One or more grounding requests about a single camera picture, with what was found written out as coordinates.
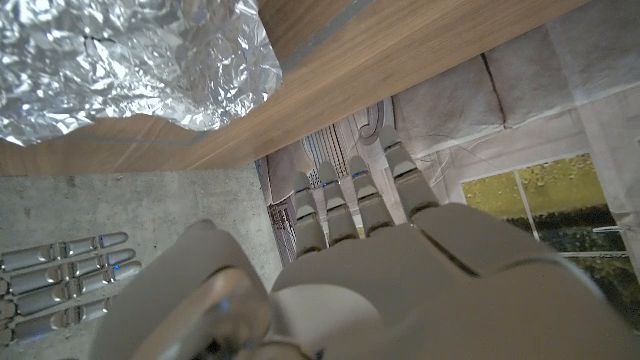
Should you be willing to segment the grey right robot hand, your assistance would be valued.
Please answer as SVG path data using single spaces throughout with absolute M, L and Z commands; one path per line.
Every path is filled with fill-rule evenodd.
M 1 254 L 1 345 L 25 343 L 105 315 L 113 297 L 81 297 L 136 275 L 142 264 L 125 232 Z

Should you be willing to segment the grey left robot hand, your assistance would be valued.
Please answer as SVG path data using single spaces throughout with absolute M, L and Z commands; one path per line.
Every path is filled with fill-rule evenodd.
M 93 359 L 635 359 L 639 336 L 551 247 L 464 204 L 442 204 L 392 127 L 380 144 L 406 222 L 365 161 L 335 170 L 326 212 L 294 183 L 297 254 L 266 288 L 240 244 L 203 219 L 118 295 Z

